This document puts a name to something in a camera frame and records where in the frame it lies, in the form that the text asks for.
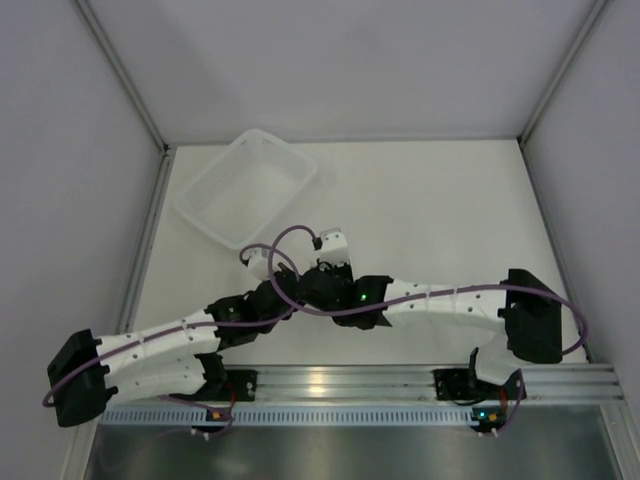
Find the black mount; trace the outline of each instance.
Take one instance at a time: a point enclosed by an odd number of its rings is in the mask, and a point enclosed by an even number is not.
[[[95,359],[98,356],[97,345],[100,345],[100,340],[94,339],[89,329],[71,335],[47,367],[51,387],[80,365]],[[75,377],[53,396],[58,425],[72,427],[88,422],[104,412],[107,401],[118,393],[116,387],[105,387],[104,376],[107,373],[109,367],[98,363]]]
[[[510,269],[503,284],[536,288],[553,293],[527,270]],[[505,307],[498,310],[504,318],[513,354],[531,363],[562,361],[562,305],[530,293],[507,291]]]
[[[297,280],[291,270],[284,269],[276,272],[275,279],[289,297],[296,298]],[[275,318],[289,309],[289,305],[276,293],[271,282],[265,280],[255,290],[244,295],[221,298],[205,308],[204,311],[211,315],[216,322],[255,323]],[[220,338],[218,351],[251,343],[258,337],[258,334],[267,334],[273,330],[274,326],[275,324],[246,328],[219,327],[216,330],[216,336]]]
[[[353,280],[349,264],[333,266],[318,263],[300,278],[296,290],[298,300],[318,310],[333,311],[365,307],[384,302],[387,285],[393,281],[388,276],[364,276]],[[390,326],[382,312],[384,308],[357,315],[332,317],[341,327],[370,330],[376,325]]]

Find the metal profile rail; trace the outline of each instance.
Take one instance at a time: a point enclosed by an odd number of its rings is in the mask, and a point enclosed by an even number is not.
[[[256,401],[264,404],[450,405],[436,398],[433,371],[451,366],[243,368],[258,371]],[[526,405],[624,404],[618,377],[607,364],[531,366],[523,375]]]
[[[434,370],[456,366],[263,366],[255,402],[238,404],[235,424],[271,425],[471,425],[472,409],[436,398]],[[523,371],[523,406],[624,406],[608,364],[531,366]],[[483,402],[491,405],[497,402]],[[201,408],[160,400],[123,405],[102,416],[103,425],[219,425]]]

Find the cable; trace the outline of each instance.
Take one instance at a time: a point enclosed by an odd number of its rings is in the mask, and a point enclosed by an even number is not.
[[[256,248],[256,247],[258,248],[267,247],[270,249],[270,251],[272,251],[271,250],[272,247],[270,247],[269,245],[262,244],[262,243],[255,243],[245,247],[240,252],[240,260],[241,261],[243,260],[242,255],[244,254],[244,252],[246,252],[247,249]],[[296,267],[295,263],[293,263],[293,260],[291,260],[291,258],[288,255],[286,255],[284,252],[278,251],[278,254],[289,264],[289,267],[295,273],[296,278],[300,278],[300,273],[298,272],[298,268]],[[275,325],[280,320],[283,320],[289,315],[293,314],[293,312],[294,312],[294,309],[290,308],[285,313],[278,315],[275,318],[272,318],[269,320],[262,320],[259,322],[195,322],[195,323],[189,324],[189,328],[195,329],[195,328],[202,328],[202,327],[228,327],[228,328],[265,327],[268,325]],[[144,337],[141,340],[133,340],[132,342],[129,342],[125,345],[121,345],[118,348],[115,348],[107,353],[104,353],[103,355],[99,355],[96,358],[93,358],[88,362],[83,363],[79,367],[73,369],[71,372],[65,375],[62,379],[60,379],[58,383],[56,383],[53,387],[51,387],[51,390],[49,390],[47,394],[44,396],[44,398],[42,399],[42,406],[45,408],[54,407],[55,404],[54,402],[50,401],[51,398],[53,398],[54,395],[56,395],[60,390],[62,390],[74,378],[76,378],[78,375],[80,375],[82,372],[86,371],[87,369],[93,367],[94,365],[98,365],[102,363],[104,360],[108,360],[109,358],[115,355],[131,350],[132,348],[135,348],[138,345],[142,345],[143,343],[157,340],[159,338],[166,337],[167,335],[171,335],[172,333],[180,332],[182,330],[183,330],[182,326],[177,326],[177,327],[169,328],[167,330],[162,330],[160,332],[154,333],[153,335],[149,335],[148,337]]]
[[[268,264],[268,271],[269,271],[269,280],[271,281],[271,285],[273,285],[273,288],[276,291],[276,293],[280,296],[280,298],[282,298],[283,301],[285,301],[292,308],[295,308],[296,310],[298,310],[300,312],[307,313],[309,315],[319,316],[319,317],[344,317],[344,316],[349,316],[349,315],[357,315],[357,314],[361,314],[361,313],[367,313],[367,312],[371,312],[371,311],[374,311],[374,310],[379,310],[381,308],[390,307],[392,305],[398,305],[400,303],[410,302],[410,301],[413,301],[413,300],[422,300],[422,299],[427,298],[427,296],[436,298],[436,297],[446,297],[446,296],[454,295],[456,293],[458,293],[458,294],[460,294],[460,293],[474,293],[474,292],[494,291],[494,290],[512,291],[512,292],[529,293],[529,294],[532,294],[532,295],[537,295],[539,297],[543,297],[543,298],[548,298],[550,300],[554,300],[554,301],[559,302],[562,305],[568,307],[573,312],[573,316],[574,316],[574,318],[576,319],[576,321],[578,323],[578,327],[579,327],[578,330],[579,330],[580,338],[572,346],[570,346],[566,350],[563,350],[563,352],[562,352],[563,355],[568,355],[569,353],[574,352],[575,350],[580,348],[582,345],[584,345],[584,343],[586,342],[586,339],[587,339],[587,337],[589,335],[589,324],[587,323],[586,319],[584,318],[584,316],[582,315],[582,313],[580,312],[578,307],[576,305],[574,305],[573,303],[571,303],[569,300],[565,300],[564,298],[559,297],[555,293],[549,292],[549,291],[546,291],[546,290],[540,290],[540,289],[531,288],[531,287],[521,287],[521,286],[518,286],[518,285],[509,285],[509,284],[505,284],[505,283],[470,285],[468,287],[460,287],[460,288],[457,288],[457,289],[449,288],[449,289],[444,289],[444,290],[435,290],[435,291],[429,292],[428,294],[427,293],[418,293],[418,294],[408,295],[408,296],[401,297],[401,298],[395,298],[393,300],[388,300],[386,302],[376,303],[376,304],[373,304],[373,305],[367,305],[367,306],[364,306],[364,307],[349,308],[349,309],[345,309],[345,310],[335,310],[335,311],[331,311],[331,312],[315,310],[315,309],[312,309],[312,308],[305,307],[304,305],[300,305],[300,304],[296,303],[296,301],[294,299],[290,298],[284,292],[284,290],[282,290],[282,288],[280,288],[280,285],[278,285],[278,282],[276,281],[275,271],[274,271],[274,268],[273,268],[273,258],[274,258],[274,255],[276,253],[276,249],[278,247],[278,244],[282,241],[282,239],[284,237],[286,237],[290,233],[292,233],[294,231],[297,231],[297,230],[304,230],[306,232],[312,232],[312,230],[309,227],[306,227],[304,225],[294,225],[294,226],[289,227],[289,228],[285,229],[284,231],[282,231],[282,233],[280,233],[280,235],[278,235],[276,237],[276,239],[273,242],[273,245],[271,246],[271,249],[269,250],[269,257],[268,257],[268,260],[267,260],[267,264]]]
[[[511,410],[511,414],[507,418],[507,421],[504,422],[504,425],[502,425],[497,430],[497,433],[503,433],[509,427],[509,425],[511,425],[513,423],[513,419],[515,418],[516,413],[518,413],[518,410],[520,410],[520,404],[522,403],[522,397],[524,397],[524,377],[522,375],[522,370],[518,370],[518,377],[519,377],[519,380],[520,380],[520,386],[518,387],[518,396],[516,397],[516,403],[513,406],[513,409]]]
[[[252,243],[250,245],[247,245],[242,250],[240,250],[240,253],[238,254],[238,258],[240,259],[240,263],[242,263],[243,265],[246,265],[247,260],[244,258],[244,254],[247,253],[249,250],[253,250],[254,248],[264,248],[266,250],[272,250],[273,249],[273,247],[271,245],[267,245],[266,243]],[[300,278],[300,272],[296,268],[296,264],[293,263],[293,260],[291,260],[291,257],[289,255],[287,255],[286,253],[284,253],[282,250],[275,249],[274,251],[278,255],[280,255],[284,259],[285,262],[287,262],[289,264],[289,266],[291,267],[291,270],[295,274],[296,278]]]
[[[273,325],[278,323],[280,320],[284,319],[285,317],[291,315],[295,310],[301,311],[303,313],[307,313],[310,315],[315,315],[315,316],[323,316],[323,317],[340,317],[340,316],[348,316],[348,315],[355,315],[355,314],[360,314],[360,313],[366,313],[366,312],[370,312],[370,311],[374,311],[374,310],[378,310],[381,308],[387,308],[389,306],[392,305],[398,305],[400,303],[405,303],[405,302],[410,302],[410,301],[414,301],[414,300],[422,300],[424,298],[427,298],[427,293],[419,293],[419,294],[414,294],[414,295],[408,295],[402,298],[396,298],[393,300],[389,300],[386,302],[382,302],[382,303],[377,303],[377,304],[373,304],[373,305],[367,305],[364,307],[357,307],[357,308],[351,308],[351,309],[346,309],[346,310],[338,310],[338,311],[333,311],[333,312],[326,312],[326,311],[320,311],[320,310],[315,310],[315,309],[311,309],[311,308],[307,308],[303,305],[299,305],[298,303],[296,303],[295,300],[293,300],[292,298],[290,298],[289,296],[287,296],[287,294],[282,290],[282,288],[280,288],[280,286],[278,285],[276,278],[275,278],[275,271],[273,268],[273,260],[274,260],[274,256],[276,253],[278,253],[279,255],[282,256],[283,259],[285,259],[285,261],[287,263],[289,263],[289,266],[291,267],[292,271],[294,271],[294,273],[296,273],[297,275],[299,275],[299,272],[297,270],[297,267],[295,266],[295,264],[293,263],[293,261],[291,260],[290,257],[288,257],[286,254],[284,254],[283,252],[279,251],[277,249],[278,244],[282,241],[282,239],[284,237],[286,237],[287,235],[289,235],[290,233],[294,232],[294,231],[305,231],[307,232],[312,240],[315,240],[316,234],[314,233],[313,230],[311,230],[309,227],[305,226],[305,225],[294,225],[291,226],[287,229],[285,229],[282,233],[280,233],[275,241],[273,242],[273,245],[269,246],[266,244],[252,244],[248,247],[245,247],[245,249],[243,249],[240,252],[240,259],[243,260],[242,255],[247,251],[247,249],[249,248],[268,248],[269,249],[269,255],[268,255],[268,271],[269,271],[269,280],[271,282],[271,284],[273,285],[274,290],[276,291],[276,293],[280,296],[280,298],[282,298],[282,300],[284,302],[286,302],[287,304],[289,304],[289,306],[291,306],[292,308],[290,308],[287,312],[273,318],[270,320],[262,320],[259,322],[196,322],[193,324],[189,325],[189,328],[201,328],[201,327],[229,327],[229,328],[258,328],[258,327],[263,327],[263,326],[267,326],[267,325]],[[571,302],[569,302],[568,300],[565,300],[562,297],[559,297],[558,295],[548,292],[546,290],[539,290],[539,289],[535,289],[535,288],[530,288],[530,287],[520,287],[520,286],[516,286],[516,285],[508,285],[508,284],[482,284],[482,285],[471,285],[468,287],[460,287],[458,289],[444,289],[444,290],[436,290],[436,291],[431,291],[429,292],[428,296],[429,297],[443,297],[443,296],[449,296],[449,295],[453,295],[456,293],[472,293],[472,292],[481,292],[481,291],[492,291],[492,290],[501,290],[501,291],[515,291],[515,292],[522,292],[522,293],[529,293],[529,294],[533,294],[533,295],[538,295],[544,298],[549,298],[551,300],[557,301],[559,303],[561,303],[562,305],[565,305],[566,307],[568,307],[569,309],[571,309],[571,311],[573,312],[573,315],[576,319],[576,321],[578,322],[579,325],[579,333],[580,333],[580,338],[578,339],[578,341],[572,345],[571,347],[569,347],[568,349],[564,350],[562,352],[563,355],[567,355],[575,350],[577,350],[578,348],[580,348],[586,341],[586,338],[589,334],[589,324],[587,323],[586,319],[584,318],[584,316],[582,315],[582,313],[578,310],[578,308]],[[68,383],[70,383],[76,376],[80,375],[82,372],[84,372],[85,370],[87,370],[88,368],[93,367],[94,365],[100,364],[102,363],[104,360],[107,360],[115,355],[118,355],[122,352],[128,351],[140,344],[146,343],[146,342],[150,342],[162,337],[165,337],[167,335],[170,335],[172,333],[176,333],[179,331],[182,331],[183,327],[182,326],[178,326],[178,327],[173,327],[167,330],[163,330],[157,333],[154,333],[153,335],[149,335],[148,337],[145,337],[141,340],[134,340],[128,344],[122,345],[114,350],[111,350],[103,355],[97,356],[96,358],[89,360],[88,362],[85,362],[84,364],[80,365],[79,367],[75,368],[74,370],[72,370],[70,373],[68,373],[67,375],[65,375],[58,383],[56,383],[51,390],[49,390],[49,392],[47,392],[47,394],[44,396],[44,398],[42,399],[42,405],[45,408],[51,408],[53,406],[55,406],[55,404],[53,402],[50,402],[51,398],[56,395],[62,388],[64,388]]]

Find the metal frame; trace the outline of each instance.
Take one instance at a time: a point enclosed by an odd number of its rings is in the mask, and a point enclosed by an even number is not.
[[[117,331],[123,332],[130,329],[131,319],[138,305],[159,214],[175,158],[176,146],[169,147],[164,141],[139,90],[92,8],[90,0],[71,0],[71,2],[111,66],[150,137],[162,152],[156,185],[149,203],[143,234],[138,244],[137,255],[121,309]],[[582,26],[544,89],[544,93],[527,121],[522,134],[518,137],[522,150],[524,150],[526,142],[534,132],[539,120],[555,98],[558,89],[569,75],[576,59],[610,3],[610,0],[593,1]],[[539,195],[535,172],[524,152],[523,158],[560,273],[570,297],[575,299],[576,292],[567,275],[566,263],[558,246],[553,226],[549,221],[548,210]],[[258,400],[272,406],[317,411],[319,408],[325,408],[328,404],[346,402],[358,405],[360,408],[391,404],[398,408],[412,406],[440,410],[445,408],[434,397],[432,384],[432,371],[436,368],[434,366],[274,366],[256,368],[260,372]],[[601,405],[606,431],[623,478],[625,480],[640,479],[640,439],[611,366],[561,364],[553,367],[531,367],[525,370],[525,379],[529,391],[529,398],[525,405]],[[61,478],[83,477],[96,426],[97,422],[91,422],[76,428]]]
[[[576,35],[573,37],[569,48],[565,51],[560,65],[545,87],[542,93],[542,97],[540,97],[540,100],[538,100],[538,102],[536,103],[536,107],[533,109],[531,117],[529,117],[529,120],[527,120],[522,133],[518,137],[518,142],[520,143],[522,148],[531,138],[531,135],[538,125],[538,122],[549,108],[549,105],[555,98],[558,90],[560,90],[560,87],[562,86],[566,78],[569,76],[569,73],[573,69],[576,60],[584,49],[587,40],[595,31],[596,26],[602,19],[607,7],[610,4],[611,0],[594,0],[591,4],[589,12],[582,21],[582,24],[580,25],[580,28],[578,29]]]
[[[149,110],[142,100],[140,91],[136,88],[135,83],[129,75],[129,72],[127,71],[124,63],[118,55],[118,52],[113,47],[113,44],[111,43],[107,32],[100,23],[100,20],[98,19],[98,16],[91,6],[91,3],[89,2],[89,0],[71,1],[78,14],[80,15],[81,20],[87,27],[87,30],[98,45],[98,48],[100,48],[100,51],[102,52],[105,60],[112,68],[113,73],[115,74],[120,83],[120,86],[127,95],[127,98],[131,102],[131,105],[140,116],[140,120],[142,120],[142,123],[153,139],[153,142],[156,144],[159,150],[166,151],[167,143],[163,140],[155,120],[149,113]]]

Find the white floor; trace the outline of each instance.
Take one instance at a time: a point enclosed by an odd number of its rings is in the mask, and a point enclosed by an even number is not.
[[[302,144],[319,163],[316,180],[259,239],[285,227],[340,227],[354,274],[467,285],[499,281],[508,268],[530,270],[564,294],[557,265],[515,140]],[[181,190],[224,147],[180,147],[153,244],[134,329],[192,313],[257,281],[235,252],[215,244],[172,206]],[[308,237],[283,248],[309,265]],[[565,346],[577,338],[568,312]],[[256,342],[223,353],[232,364],[466,363],[490,334],[427,324],[372,331],[296,314]],[[584,362],[583,351],[565,357]]]

